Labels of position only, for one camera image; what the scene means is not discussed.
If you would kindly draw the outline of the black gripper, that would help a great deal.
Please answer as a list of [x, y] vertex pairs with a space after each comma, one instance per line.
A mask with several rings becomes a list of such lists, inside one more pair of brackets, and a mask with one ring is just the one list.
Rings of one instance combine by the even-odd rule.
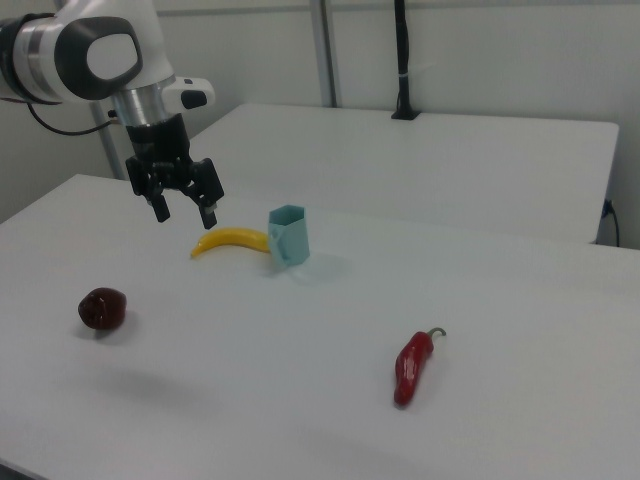
[[132, 190], [144, 197], [158, 222], [170, 218], [164, 189], [181, 191], [199, 208], [205, 229], [217, 224], [217, 202], [224, 189], [210, 158], [194, 162], [183, 116], [127, 128], [134, 155], [126, 160]]

